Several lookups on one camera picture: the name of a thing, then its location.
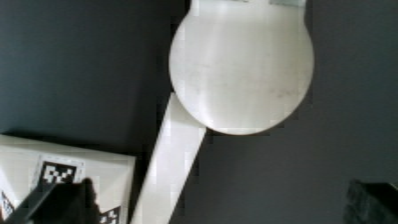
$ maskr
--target black object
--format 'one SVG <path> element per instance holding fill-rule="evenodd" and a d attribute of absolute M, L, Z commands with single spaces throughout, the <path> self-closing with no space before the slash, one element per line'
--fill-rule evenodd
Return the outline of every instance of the black object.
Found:
<path fill-rule="evenodd" d="M 10 214 L 4 224 L 97 224 L 92 181 L 79 184 L 38 184 Z"/>
<path fill-rule="evenodd" d="M 388 183 L 353 180 L 346 199 L 344 224 L 398 224 L 398 190 Z"/>

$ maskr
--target white plastic spoon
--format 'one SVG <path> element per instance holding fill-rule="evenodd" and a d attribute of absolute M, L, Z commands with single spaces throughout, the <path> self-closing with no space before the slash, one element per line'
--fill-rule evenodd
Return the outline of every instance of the white plastic spoon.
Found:
<path fill-rule="evenodd" d="M 303 8 L 266 0 L 191 0 L 170 50 L 177 97 L 172 94 L 131 224 L 168 222 L 205 127 L 234 135 L 264 131 L 299 104 L 310 76 Z"/>

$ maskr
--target black and white pattern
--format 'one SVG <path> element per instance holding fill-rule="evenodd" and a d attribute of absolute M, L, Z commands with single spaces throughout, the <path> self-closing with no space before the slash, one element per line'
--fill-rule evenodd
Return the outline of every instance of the black and white pattern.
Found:
<path fill-rule="evenodd" d="M 109 209 L 99 216 L 99 224 L 118 224 L 120 206 Z"/>
<path fill-rule="evenodd" d="M 72 183 L 76 166 L 44 161 L 40 166 L 38 184 Z"/>
<path fill-rule="evenodd" d="M 0 206 L 1 206 L 1 216 L 3 216 L 3 218 L 6 218 L 10 213 L 13 212 L 13 206 L 10 204 L 10 201 L 8 201 L 8 198 L 3 194 L 3 192 L 0 195 Z"/>

